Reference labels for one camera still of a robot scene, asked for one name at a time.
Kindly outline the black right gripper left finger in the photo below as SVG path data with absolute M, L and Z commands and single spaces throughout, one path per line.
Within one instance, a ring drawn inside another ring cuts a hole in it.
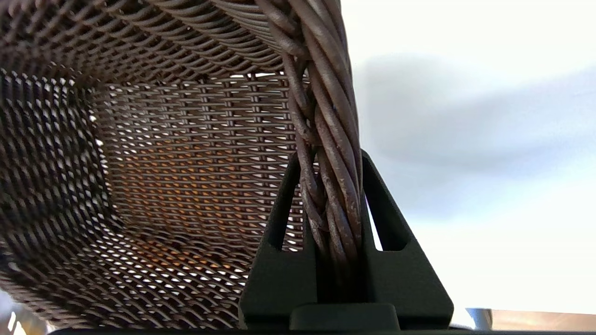
M 298 158 L 292 154 L 240 298 L 241 327 L 288 327 L 292 311 L 317 302 L 317 246 L 307 215 L 302 220 L 302 250 L 282 249 L 300 174 Z

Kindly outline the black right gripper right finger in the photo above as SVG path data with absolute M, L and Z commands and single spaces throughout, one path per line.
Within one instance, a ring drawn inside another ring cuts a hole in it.
M 367 299 L 393 305 L 401 327 L 448 327 L 452 299 L 366 151 L 362 159 Z

